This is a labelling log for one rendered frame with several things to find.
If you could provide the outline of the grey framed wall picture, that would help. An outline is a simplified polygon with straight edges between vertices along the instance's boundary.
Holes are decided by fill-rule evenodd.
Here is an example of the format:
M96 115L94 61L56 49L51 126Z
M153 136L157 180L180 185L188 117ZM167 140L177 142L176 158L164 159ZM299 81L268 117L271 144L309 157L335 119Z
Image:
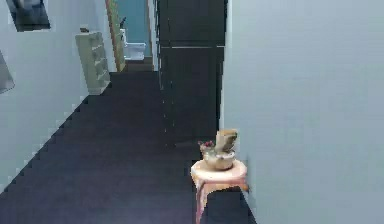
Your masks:
M15 87L11 72L6 64L3 53L0 51L0 94Z

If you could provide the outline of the potted house plant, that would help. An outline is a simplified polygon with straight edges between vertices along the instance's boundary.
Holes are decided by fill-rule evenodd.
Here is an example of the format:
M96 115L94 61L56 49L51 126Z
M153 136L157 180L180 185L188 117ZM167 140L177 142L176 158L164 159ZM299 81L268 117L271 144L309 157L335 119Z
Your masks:
M207 166L214 170L228 170L233 166L236 156L236 129L222 129L214 141L199 141L198 145Z

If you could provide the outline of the round pale wooden stool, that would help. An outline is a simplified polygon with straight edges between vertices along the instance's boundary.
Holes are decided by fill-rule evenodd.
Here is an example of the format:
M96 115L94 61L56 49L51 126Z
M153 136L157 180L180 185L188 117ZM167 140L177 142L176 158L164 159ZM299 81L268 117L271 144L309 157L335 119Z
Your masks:
M234 160L232 167L228 170L214 170L200 160L191 167L190 174L196 187L195 224L201 223L210 193L232 187L239 187L243 191L249 190L246 180L247 167L239 160Z

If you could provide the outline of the dark framed wall picture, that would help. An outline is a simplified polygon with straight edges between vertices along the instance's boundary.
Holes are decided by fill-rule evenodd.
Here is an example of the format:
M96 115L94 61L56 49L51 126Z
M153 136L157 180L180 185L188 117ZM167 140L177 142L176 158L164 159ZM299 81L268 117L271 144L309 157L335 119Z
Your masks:
M50 29L44 0L6 0L18 32Z

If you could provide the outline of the black tall cupboard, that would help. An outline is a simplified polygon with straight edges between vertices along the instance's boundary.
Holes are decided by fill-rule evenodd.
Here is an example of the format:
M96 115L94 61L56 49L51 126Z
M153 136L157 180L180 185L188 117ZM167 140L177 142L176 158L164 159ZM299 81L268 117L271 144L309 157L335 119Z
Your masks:
M219 122L228 0L156 0L165 141L208 140Z

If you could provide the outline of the pale green chest of drawers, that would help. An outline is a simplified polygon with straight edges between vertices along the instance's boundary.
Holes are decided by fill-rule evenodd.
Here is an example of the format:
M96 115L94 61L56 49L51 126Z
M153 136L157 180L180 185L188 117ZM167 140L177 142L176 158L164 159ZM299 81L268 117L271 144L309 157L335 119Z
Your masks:
M75 36L88 93L100 95L110 83L108 61L101 32Z

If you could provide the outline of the brown wooden room door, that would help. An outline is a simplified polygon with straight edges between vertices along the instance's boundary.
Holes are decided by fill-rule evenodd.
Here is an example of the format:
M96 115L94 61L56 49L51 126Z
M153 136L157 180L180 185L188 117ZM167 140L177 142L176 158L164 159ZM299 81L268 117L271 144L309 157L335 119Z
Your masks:
M116 0L105 0L108 24L111 34L113 52L115 57L116 70L121 72L125 68L124 44L120 31L120 19Z

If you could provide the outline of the white toilet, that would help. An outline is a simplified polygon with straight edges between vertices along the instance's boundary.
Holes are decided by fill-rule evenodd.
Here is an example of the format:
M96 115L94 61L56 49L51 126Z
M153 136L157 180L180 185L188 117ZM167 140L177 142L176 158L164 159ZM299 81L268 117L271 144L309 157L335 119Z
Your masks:
M126 30L120 30L123 41L123 52L126 60L139 61L143 60L145 55L146 44L145 43L133 43L127 41Z

